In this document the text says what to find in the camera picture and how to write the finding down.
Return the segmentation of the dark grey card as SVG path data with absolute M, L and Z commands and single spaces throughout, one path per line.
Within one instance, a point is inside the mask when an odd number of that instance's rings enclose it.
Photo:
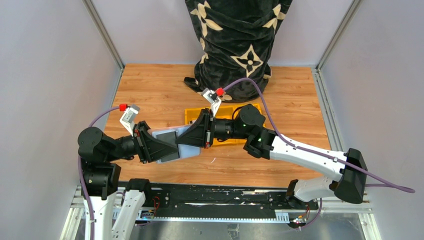
M 176 144 L 176 138 L 177 138 L 177 132 L 174 130 L 170 130 L 170 131 L 161 131 L 156 133 L 156 138 L 160 141 L 163 141 L 167 144 L 172 145 L 173 147 L 178 147 L 178 145 Z

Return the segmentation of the pink leather card holder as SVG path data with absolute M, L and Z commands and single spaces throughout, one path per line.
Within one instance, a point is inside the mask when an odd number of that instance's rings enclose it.
M 165 131 L 176 131 L 177 132 L 177 137 L 179 137 L 189 127 L 190 127 L 190 125 L 180 125 L 180 126 L 174 126 L 174 127 L 165 127 L 165 128 L 150 129 L 150 130 L 148 130 L 148 132 L 155 139 L 157 139 L 156 138 L 156 133 L 162 132 L 162 131 L 164 131 L 164 132 Z M 199 156 L 200 153 L 201 153 L 201 149 L 199 147 L 196 147 L 196 146 L 178 144 L 177 147 L 178 147 L 178 152 L 177 153 L 172 153 L 172 154 L 170 154 L 168 156 L 165 156 L 165 157 L 159 159 L 158 161 L 156 161 L 156 163 L 158 163 L 158 164 L 170 163 L 170 162 L 177 161 L 177 160 L 182 160 L 182 159 L 186 159 L 186 158 L 196 157 L 196 156 Z

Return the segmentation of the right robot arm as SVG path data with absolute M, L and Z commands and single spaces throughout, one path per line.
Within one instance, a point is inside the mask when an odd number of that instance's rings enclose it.
M 301 143 L 265 128 L 265 120 L 252 104 L 242 106 L 232 119 L 216 118 L 211 110 L 204 108 L 175 142 L 208 148 L 215 140 L 245 140 L 243 149 L 252 157 L 286 161 L 322 174 L 309 180 L 292 180 L 285 194 L 288 202 L 326 197 L 337 197 L 351 204 L 363 202 L 367 166 L 359 150 L 332 151 Z

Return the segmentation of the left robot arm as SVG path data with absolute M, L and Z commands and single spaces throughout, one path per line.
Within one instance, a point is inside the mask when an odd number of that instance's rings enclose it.
M 150 181 L 132 178 L 126 184 L 119 214 L 113 220 L 121 174 L 121 167 L 115 161 L 138 156 L 146 164 L 178 152 L 177 146 L 154 138 L 149 130 L 146 122 L 141 121 L 132 127 L 130 135 L 116 139 L 94 126 L 78 136 L 81 187 L 89 218 L 85 226 L 87 240 L 128 240 L 141 207 L 155 202 Z

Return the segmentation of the yellow plastic end bin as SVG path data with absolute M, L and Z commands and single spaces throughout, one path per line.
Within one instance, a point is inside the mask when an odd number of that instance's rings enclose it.
M 255 106 L 247 104 L 238 111 L 234 120 L 238 126 L 262 126 L 266 118 Z

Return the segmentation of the black floral blanket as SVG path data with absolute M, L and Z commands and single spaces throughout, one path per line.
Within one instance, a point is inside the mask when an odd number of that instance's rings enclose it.
M 203 54 L 184 83 L 200 94 L 223 88 L 222 101 L 259 97 L 272 76 L 269 59 L 290 0 L 187 0 Z

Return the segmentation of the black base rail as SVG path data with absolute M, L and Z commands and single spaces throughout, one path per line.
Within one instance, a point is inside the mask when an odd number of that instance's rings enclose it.
M 319 208 L 316 200 L 292 202 L 285 188 L 151 183 L 151 198 L 136 223 L 227 222 L 290 223 L 296 215 Z

